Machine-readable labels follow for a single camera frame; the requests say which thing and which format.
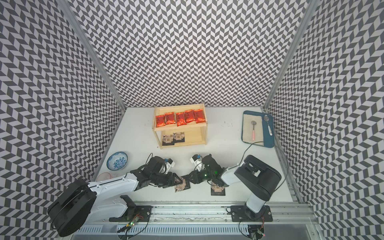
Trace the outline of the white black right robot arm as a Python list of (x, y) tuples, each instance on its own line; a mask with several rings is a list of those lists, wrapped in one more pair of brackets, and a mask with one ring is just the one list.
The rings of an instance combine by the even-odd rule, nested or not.
[(212, 155), (207, 155), (183, 178), (195, 185), (211, 181), (218, 187), (229, 187), (241, 182), (251, 191), (245, 209), (257, 214), (271, 199), (282, 175), (252, 155), (248, 155), (242, 163), (230, 168), (221, 167)]

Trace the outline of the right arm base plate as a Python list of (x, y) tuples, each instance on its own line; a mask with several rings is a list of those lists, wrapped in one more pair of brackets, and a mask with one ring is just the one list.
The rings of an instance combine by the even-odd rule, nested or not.
[(233, 222), (272, 222), (272, 212), (269, 206), (264, 205), (257, 213), (253, 212), (247, 206), (230, 206), (228, 213), (231, 215)]

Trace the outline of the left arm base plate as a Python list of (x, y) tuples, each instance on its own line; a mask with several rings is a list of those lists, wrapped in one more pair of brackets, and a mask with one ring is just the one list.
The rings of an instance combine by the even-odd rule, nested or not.
[(124, 201), (125, 211), (117, 217), (109, 218), (109, 222), (134, 222), (134, 218), (139, 218), (139, 222), (149, 222), (152, 215), (152, 206), (136, 205), (128, 195), (121, 195), (120, 199)]

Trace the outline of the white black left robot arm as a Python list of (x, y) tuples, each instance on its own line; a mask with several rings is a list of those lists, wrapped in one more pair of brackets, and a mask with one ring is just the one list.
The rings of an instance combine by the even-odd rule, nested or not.
[(155, 156), (121, 177), (89, 183), (76, 180), (48, 208), (52, 229), (67, 237), (87, 223), (134, 221), (139, 212), (128, 194), (149, 185), (169, 188), (182, 184), (183, 180), (170, 171), (173, 165), (172, 160)]

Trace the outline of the light wooden two-tier shelf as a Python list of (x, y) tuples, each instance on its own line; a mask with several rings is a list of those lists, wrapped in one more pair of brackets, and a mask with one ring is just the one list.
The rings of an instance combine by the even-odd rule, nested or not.
[[(199, 110), (202, 109), (206, 121), (204, 123), (188, 123), (186, 125), (177, 126), (177, 124), (166, 125), (163, 127), (157, 127), (156, 116), (164, 115), (165, 113), (184, 112), (185, 110)], [(208, 141), (208, 120), (206, 115), (206, 108), (204, 103), (193, 105), (181, 105), (181, 106), (169, 106), (169, 107), (155, 107), (152, 123), (152, 130), (155, 135), (155, 139), (162, 150), (164, 148), (173, 147), (185, 147), (193, 145), (206, 145)], [(181, 143), (175, 143), (174, 145), (163, 145), (163, 137), (169, 136), (173, 133), (185, 133), (185, 141)]]

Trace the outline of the brown tea bag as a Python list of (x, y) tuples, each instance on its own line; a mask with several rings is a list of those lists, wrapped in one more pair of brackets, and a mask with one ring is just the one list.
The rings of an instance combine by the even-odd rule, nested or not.
[(173, 140), (176, 143), (184, 143), (185, 142), (185, 133), (184, 132), (178, 132), (173, 133)]
[(219, 187), (219, 186), (211, 186), (211, 195), (212, 196), (225, 196), (226, 191), (225, 187)]
[(182, 178), (182, 183), (175, 186), (175, 192), (182, 192), (191, 188), (190, 182)]
[(162, 146), (173, 146), (175, 144), (173, 135), (164, 135), (162, 137)]

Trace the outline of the red tea bag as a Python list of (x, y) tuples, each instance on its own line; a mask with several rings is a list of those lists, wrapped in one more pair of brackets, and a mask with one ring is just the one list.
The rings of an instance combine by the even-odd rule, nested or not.
[(195, 111), (194, 110), (186, 110), (185, 111), (185, 118), (186, 118), (186, 123), (192, 123), (196, 121), (195, 117)]
[(176, 113), (176, 122), (178, 127), (187, 124), (185, 112)]
[(174, 112), (165, 113), (166, 125), (176, 124), (176, 118)]
[(156, 116), (156, 127), (163, 127), (166, 125), (166, 117), (165, 115), (158, 115)]
[(197, 124), (206, 122), (206, 117), (203, 109), (194, 110), (194, 116)]

